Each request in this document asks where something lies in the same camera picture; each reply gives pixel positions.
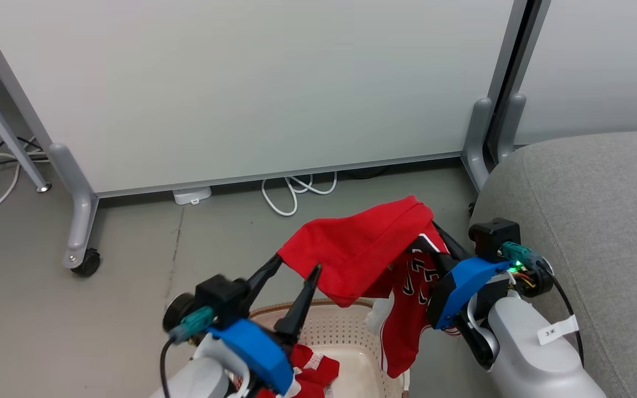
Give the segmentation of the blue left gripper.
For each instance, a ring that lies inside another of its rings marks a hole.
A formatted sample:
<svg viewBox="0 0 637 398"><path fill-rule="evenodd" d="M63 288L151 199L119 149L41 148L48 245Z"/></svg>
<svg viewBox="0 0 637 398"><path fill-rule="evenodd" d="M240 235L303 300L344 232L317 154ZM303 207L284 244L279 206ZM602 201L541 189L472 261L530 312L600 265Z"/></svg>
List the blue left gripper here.
<svg viewBox="0 0 637 398"><path fill-rule="evenodd" d="M273 255L248 280L246 296L241 302L243 315L249 316L250 308L265 286L283 264L279 255ZM301 292L285 316L276 321L275 334L283 342L298 342L306 316L322 273L317 264L304 280ZM227 365L238 376L241 387L237 396L255 396L262 388L276 395L286 395L294 382L294 371L283 348L256 323L248 319L235 320L226 328L208 327L207 332L229 350Z"/></svg>

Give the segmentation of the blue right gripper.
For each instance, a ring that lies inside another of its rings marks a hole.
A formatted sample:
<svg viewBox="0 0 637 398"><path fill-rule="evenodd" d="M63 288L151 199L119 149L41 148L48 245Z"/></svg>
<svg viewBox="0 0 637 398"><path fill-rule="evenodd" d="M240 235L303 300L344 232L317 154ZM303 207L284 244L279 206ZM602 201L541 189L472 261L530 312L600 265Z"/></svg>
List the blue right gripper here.
<svg viewBox="0 0 637 398"><path fill-rule="evenodd" d="M454 260L461 260L452 270L441 276L432 287L427 306L427 317L434 329L452 327L457 314L473 295L476 295L496 275L510 269L510 260L491 262L474 256L467 258L467 250L439 224L432 224Z"/></svg>

